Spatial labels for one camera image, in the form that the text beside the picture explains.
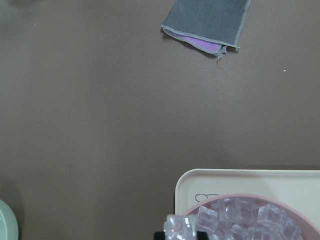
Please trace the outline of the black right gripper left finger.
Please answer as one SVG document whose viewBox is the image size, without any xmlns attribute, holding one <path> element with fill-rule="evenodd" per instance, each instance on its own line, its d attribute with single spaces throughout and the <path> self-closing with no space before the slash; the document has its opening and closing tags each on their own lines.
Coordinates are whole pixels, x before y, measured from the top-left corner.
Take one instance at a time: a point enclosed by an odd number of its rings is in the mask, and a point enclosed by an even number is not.
<svg viewBox="0 0 320 240">
<path fill-rule="evenodd" d="M 154 232 L 153 240 L 166 240 L 166 233 L 164 231 Z"/>
</svg>

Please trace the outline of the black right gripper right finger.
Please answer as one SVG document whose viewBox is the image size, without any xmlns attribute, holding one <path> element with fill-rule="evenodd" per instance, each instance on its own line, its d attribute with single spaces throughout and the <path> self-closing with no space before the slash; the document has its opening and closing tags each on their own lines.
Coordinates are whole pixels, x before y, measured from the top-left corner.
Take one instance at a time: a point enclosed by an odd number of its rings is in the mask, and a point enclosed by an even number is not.
<svg viewBox="0 0 320 240">
<path fill-rule="evenodd" d="M 208 234 L 204 231 L 198 231 L 196 234 L 197 240 L 208 240 Z"/>
</svg>

